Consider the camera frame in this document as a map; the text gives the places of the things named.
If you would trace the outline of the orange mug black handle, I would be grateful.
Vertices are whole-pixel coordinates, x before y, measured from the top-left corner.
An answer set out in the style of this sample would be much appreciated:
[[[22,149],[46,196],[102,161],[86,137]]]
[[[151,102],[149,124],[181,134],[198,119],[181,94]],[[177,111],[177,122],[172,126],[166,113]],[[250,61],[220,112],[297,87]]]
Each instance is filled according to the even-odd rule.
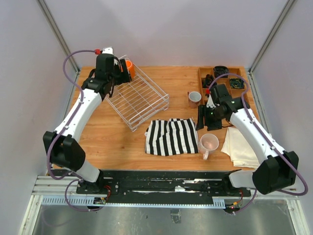
[[[128,74],[129,76],[133,79],[135,77],[135,68],[134,68],[134,64],[131,60],[129,59],[126,59],[125,60],[125,63],[126,63],[126,67],[127,67],[127,70],[128,70]]]

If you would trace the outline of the small pink mug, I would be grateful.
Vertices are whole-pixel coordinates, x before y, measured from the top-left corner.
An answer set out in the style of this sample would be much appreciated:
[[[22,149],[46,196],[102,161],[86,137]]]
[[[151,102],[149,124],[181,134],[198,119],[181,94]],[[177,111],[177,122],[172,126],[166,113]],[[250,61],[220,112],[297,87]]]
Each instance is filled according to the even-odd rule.
[[[197,108],[201,101],[201,94],[199,92],[187,92],[188,103],[190,108]]]

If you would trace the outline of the large pink mug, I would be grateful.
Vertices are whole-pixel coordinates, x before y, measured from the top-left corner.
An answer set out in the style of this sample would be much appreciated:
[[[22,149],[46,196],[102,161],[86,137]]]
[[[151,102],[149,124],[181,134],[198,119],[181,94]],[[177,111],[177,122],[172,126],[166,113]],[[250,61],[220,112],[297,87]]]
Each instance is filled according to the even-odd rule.
[[[204,134],[199,141],[198,149],[202,158],[207,160],[210,153],[213,153],[219,147],[219,140],[213,134]]]

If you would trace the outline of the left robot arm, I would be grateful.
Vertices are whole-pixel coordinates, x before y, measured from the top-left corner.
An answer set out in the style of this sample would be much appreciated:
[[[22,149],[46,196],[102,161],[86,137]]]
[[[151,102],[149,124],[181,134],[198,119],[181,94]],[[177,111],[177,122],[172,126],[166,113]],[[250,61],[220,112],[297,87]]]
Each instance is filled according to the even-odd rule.
[[[61,124],[54,131],[44,133],[43,141],[47,169],[53,179],[63,179],[63,176],[53,175],[51,166],[56,165],[67,169],[67,174],[78,177],[89,190],[98,194],[105,189],[103,172],[86,159],[79,145],[80,136],[95,109],[106,97],[113,96],[115,86],[130,82],[132,78],[125,60],[118,59],[111,47],[95,49],[93,53],[97,56],[95,69],[82,85],[70,80],[80,94]]]

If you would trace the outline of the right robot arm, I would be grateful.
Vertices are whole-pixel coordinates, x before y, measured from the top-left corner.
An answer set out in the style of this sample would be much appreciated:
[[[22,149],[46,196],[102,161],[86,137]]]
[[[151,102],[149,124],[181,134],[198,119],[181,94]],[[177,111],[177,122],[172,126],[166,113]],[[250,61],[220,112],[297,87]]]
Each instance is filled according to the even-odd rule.
[[[223,119],[239,130],[260,163],[255,171],[229,173],[229,179],[221,184],[224,194],[232,196],[239,188],[255,188],[266,195],[295,183],[297,154],[287,152],[277,144],[259,123],[249,104],[240,97],[233,98],[225,84],[219,84],[210,88],[207,104],[198,107],[196,129],[205,126],[209,131],[221,129]]]

